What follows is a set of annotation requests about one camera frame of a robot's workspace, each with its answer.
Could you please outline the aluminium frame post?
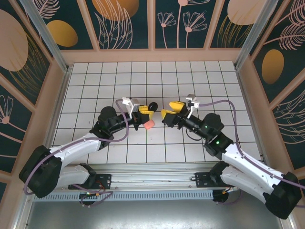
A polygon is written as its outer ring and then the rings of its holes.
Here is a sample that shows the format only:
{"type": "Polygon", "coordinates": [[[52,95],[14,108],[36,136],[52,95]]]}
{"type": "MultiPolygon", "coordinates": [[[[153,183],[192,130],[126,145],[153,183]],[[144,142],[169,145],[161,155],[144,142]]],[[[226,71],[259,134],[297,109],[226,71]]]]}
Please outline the aluminium frame post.
{"type": "Polygon", "coordinates": [[[57,61],[59,67],[64,73],[70,73],[71,69],[69,68],[69,65],[66,63],[58,45],[53,39],[43,18],[39,15],[32,0],[20,0],[20,2],[24,9],[27,11],[31,21],[35,25],[35,28],[38,30],[38,32],[40,32],[42,39],[45,41],[47,47],[49,48],[55,60],[57,61]]]}
{"type": "Polygon", "coordinates": [[[255,20],[249,34],[247,35],[244,44],[234,62],[234,67],[236,71],[239,71],[245,60],[247,59],[251,49],[254,47],[255,42],[258,40],[259,36],[263,33],[266,24],[269,22],[270,17],[274,12],[276,12],[276,7],[279,0],[266,0],[262,9],[259,11],[258,17],[255,20]]]}

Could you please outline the aluminium side rail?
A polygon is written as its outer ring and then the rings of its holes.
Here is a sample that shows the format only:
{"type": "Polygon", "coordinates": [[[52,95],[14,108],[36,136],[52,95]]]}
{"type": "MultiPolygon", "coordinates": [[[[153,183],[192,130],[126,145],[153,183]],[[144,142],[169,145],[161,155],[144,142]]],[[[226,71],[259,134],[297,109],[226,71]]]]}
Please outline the aluminium side rail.
{"type": "MultiPolygon", "coordinates": [[[[253,130],[254,130],[254,136],[255,136],[256,142],[258,144],[258,148],[259,148],[261,158],[263,159],[263,162],[266,165],[271,166],[270,162],[269,162],[269,158],[266,154],[266,150],[265,150],[265,147],[264,147],[264,144],[263,144],[263,139],[260,135],[259,127],[258,127],[257,121],[255,119],[254,112],[253,112],[253,109],[252,109],[252,106],[251,106],[251,103],[250,103],[250,98],[247,95],[246,87],[245,87],[245,84],[243,82],[242,76],[241,76],[241,74],[239,73],[238,70],[236,70],[235,72],[236,72],[238,82],[239,82],[240,87],[241,87],[243,97],[245,99],[245,105],[247,107],[247,110],[248,110],[248,113],[249,113],[249,116],[250,116],[249,119],[250,119],[251,125],[252,125],[253,130]]],[[[279,220],[280,220],[280,224],[281,224],[283,229],[299,229],[293,214],[289,215],[287,219],[279,219],[279,220]]]]}
{"type": "MultiPolygon", "coordinates": [[[[55,101],[54,109],[51,115],[51,119],[49,122],[49,126],[47,129],[46,136],[43,140],[43,145],[50,148],[53,144],[53,140],[55,137],[55,130],[59,121],[61,107],[63,104],[63,100],[65,97],[65,93],[67,91],[67,86],[71,77],[71,69],[63,75],[63,79],[61,82],[61,86],[59,88],[58,97],[55,101]]],[[[13,218],[13,223],[10,229],[26,229],[27,228],[27,221],[29,218],[29,214],[31,211],[33,199],[35,195],[25,195],[24,192],[21,194],[21,199],[17,211],[13,218]]]]}

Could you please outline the grey metal sheet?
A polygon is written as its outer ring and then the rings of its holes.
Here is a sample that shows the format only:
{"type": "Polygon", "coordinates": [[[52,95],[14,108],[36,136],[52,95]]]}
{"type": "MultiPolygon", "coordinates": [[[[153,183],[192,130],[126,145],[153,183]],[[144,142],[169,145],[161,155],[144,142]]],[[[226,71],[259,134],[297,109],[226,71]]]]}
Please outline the grey metal sheet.
{"type": "Polygon", "coordinates": [[[282,229],[279,219],[250,196],[233,205],[211,200],[36,202],[26,229],[282,229]]]}

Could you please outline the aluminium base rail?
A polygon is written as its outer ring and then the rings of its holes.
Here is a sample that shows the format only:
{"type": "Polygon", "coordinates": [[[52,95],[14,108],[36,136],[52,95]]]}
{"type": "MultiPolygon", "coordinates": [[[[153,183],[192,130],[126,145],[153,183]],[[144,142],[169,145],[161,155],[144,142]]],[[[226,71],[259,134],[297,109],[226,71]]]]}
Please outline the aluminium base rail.
{"type": "MultiPolygon", "coordinates": [[[[195,176],[195,173],[205,172],[209,173],[216,162],[191,162],[191,163],[138,163],[138,164],[96,164],[90,165],[94,171],[98,174],[110,174],[111,184],[110,187],[119,190],[161,190],[166,188],[188,188],[189,186],[196,187],[195,181],[191,181],[191,177],[195,176]]],[[[275,178],[275,170],[267,169],[272,175],[263,174],[263,171],[254,166],[254,170],[248,170],[242,172],[237,169],[237,172],[246,175],[247,180],[254,182],[261,187],[271,188],[275,184],[277,185],[280,180],[275,178]]],[[[64,178],[66,181],[58,181],[55,189],[68,188],[71,184],[80,184],[81,181],[76,181],[82,175],[77,172],[77,175],[73,175],[71,178],[64,178]]]]}

